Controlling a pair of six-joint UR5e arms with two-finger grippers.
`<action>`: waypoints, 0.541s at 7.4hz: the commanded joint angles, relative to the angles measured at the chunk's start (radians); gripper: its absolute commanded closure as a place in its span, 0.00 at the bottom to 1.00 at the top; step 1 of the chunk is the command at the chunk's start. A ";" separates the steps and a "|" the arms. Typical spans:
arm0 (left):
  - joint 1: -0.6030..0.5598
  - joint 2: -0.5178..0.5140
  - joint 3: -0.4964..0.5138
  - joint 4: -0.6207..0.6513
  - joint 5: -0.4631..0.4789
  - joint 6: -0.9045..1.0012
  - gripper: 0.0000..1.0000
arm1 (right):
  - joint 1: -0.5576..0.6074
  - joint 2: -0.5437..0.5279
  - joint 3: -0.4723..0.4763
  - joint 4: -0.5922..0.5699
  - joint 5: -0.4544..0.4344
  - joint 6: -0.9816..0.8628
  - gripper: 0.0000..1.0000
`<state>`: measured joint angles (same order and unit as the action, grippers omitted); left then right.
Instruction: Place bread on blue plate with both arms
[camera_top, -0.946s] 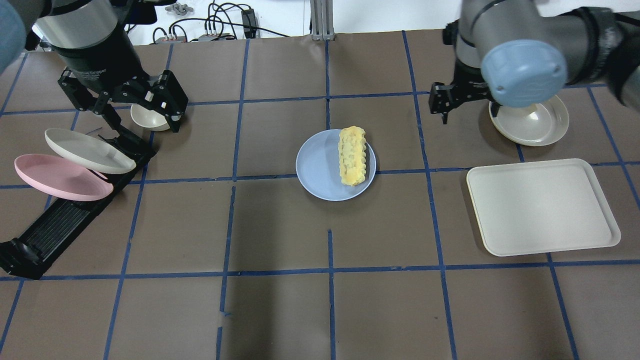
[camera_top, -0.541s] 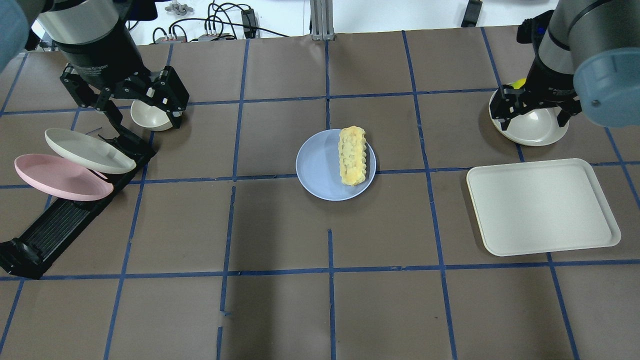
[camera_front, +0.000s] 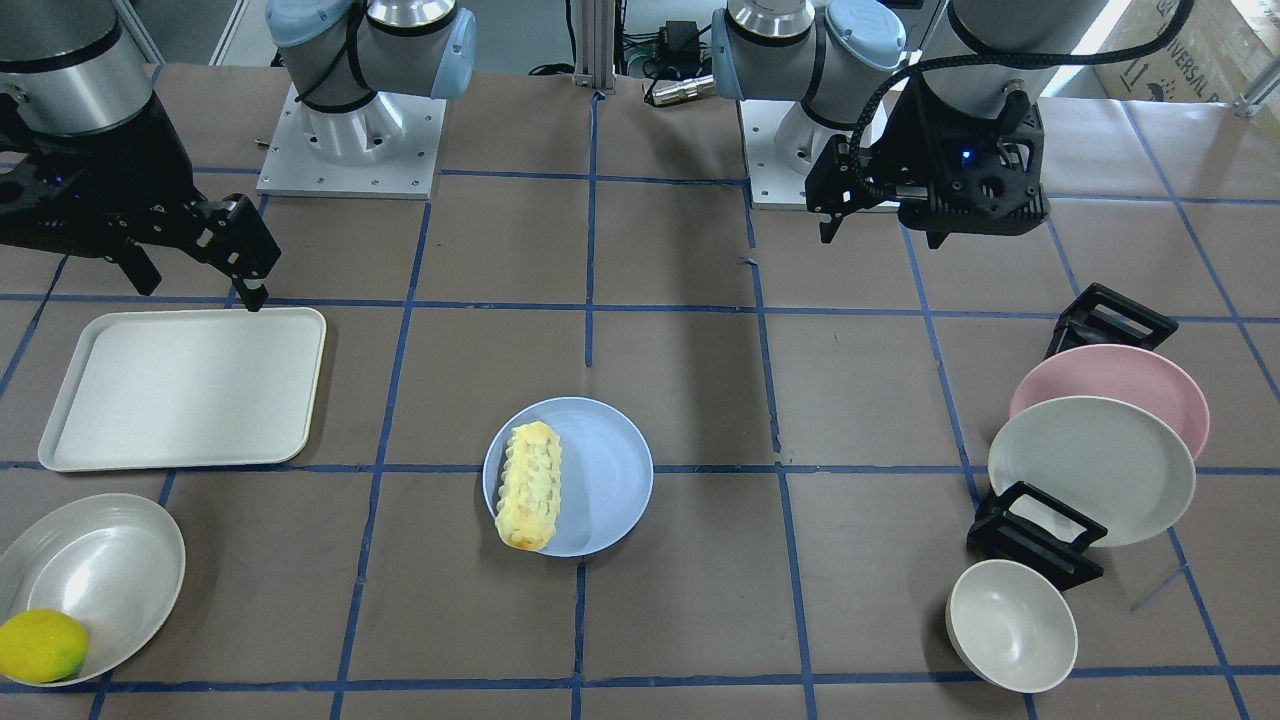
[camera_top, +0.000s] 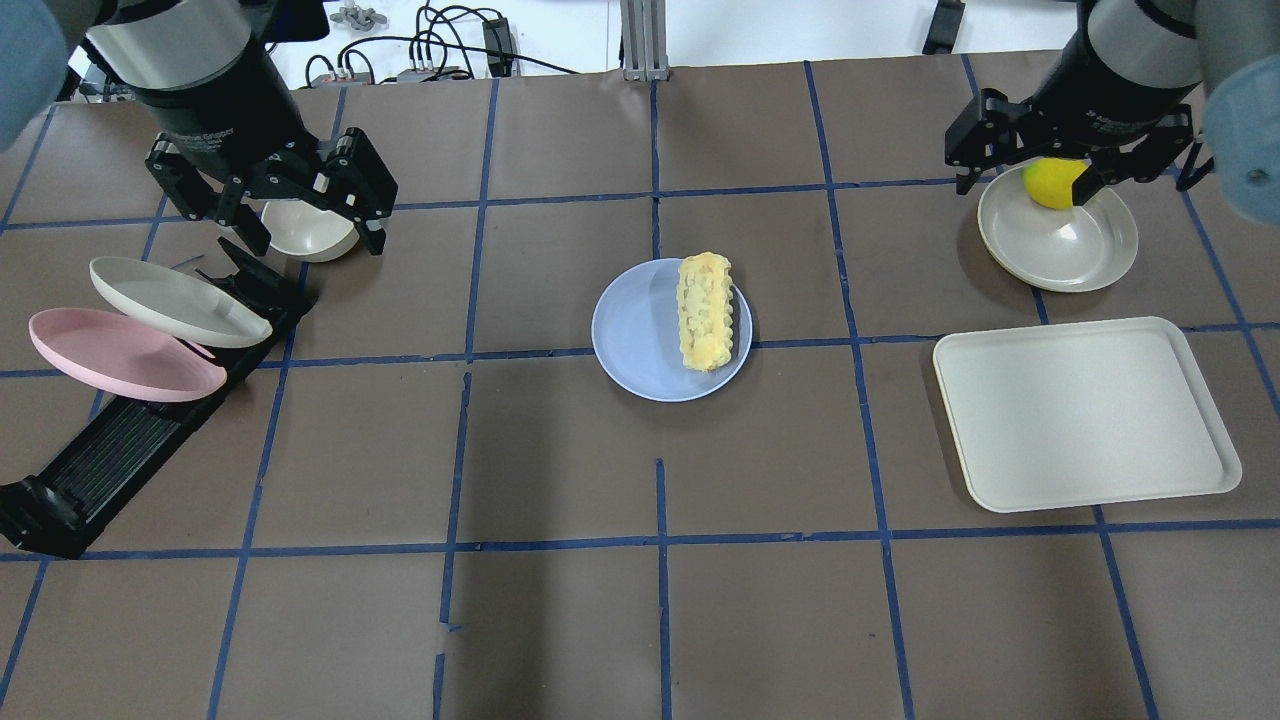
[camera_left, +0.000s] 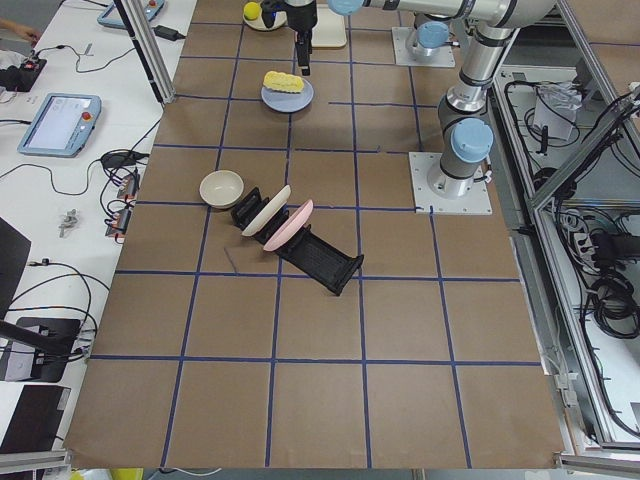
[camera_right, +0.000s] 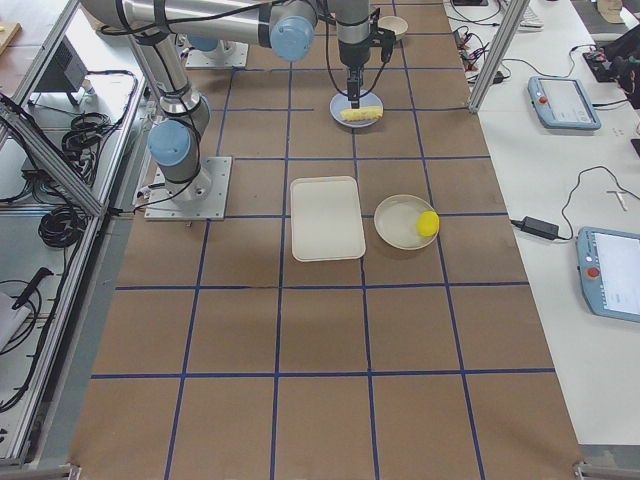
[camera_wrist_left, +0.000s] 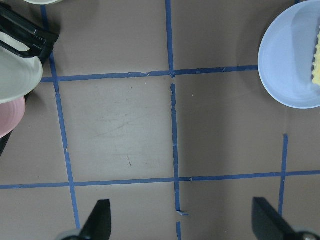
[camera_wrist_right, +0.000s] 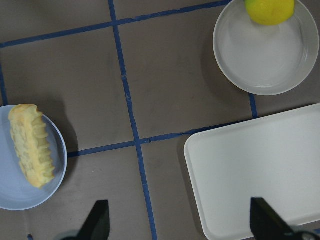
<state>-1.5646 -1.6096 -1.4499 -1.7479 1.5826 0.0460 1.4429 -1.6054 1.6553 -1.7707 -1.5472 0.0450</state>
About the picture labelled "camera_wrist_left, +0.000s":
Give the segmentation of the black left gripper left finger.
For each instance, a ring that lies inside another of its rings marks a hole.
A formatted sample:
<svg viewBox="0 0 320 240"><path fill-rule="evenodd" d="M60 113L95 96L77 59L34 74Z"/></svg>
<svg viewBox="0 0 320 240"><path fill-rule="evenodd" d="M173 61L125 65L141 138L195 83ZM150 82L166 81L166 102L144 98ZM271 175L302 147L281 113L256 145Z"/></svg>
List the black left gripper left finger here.
<svg viewBox="0 0 320 240"><path fill-rule="evenodd" d="M111 233L110 200L98 200L78 236L81 240L109 240Z"/></svg>

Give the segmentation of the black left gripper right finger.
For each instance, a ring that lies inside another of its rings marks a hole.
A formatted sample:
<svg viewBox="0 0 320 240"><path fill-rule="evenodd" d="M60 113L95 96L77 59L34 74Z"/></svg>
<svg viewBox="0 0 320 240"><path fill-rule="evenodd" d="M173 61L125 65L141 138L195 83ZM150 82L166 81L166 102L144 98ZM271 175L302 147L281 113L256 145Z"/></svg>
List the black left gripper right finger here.
<svg viewBox="0 0 320 240"><path fill-rule="evenodd" d="M264 197L252 199L251 224L257 240L300 239L300 234L292 229Z"/></svg>

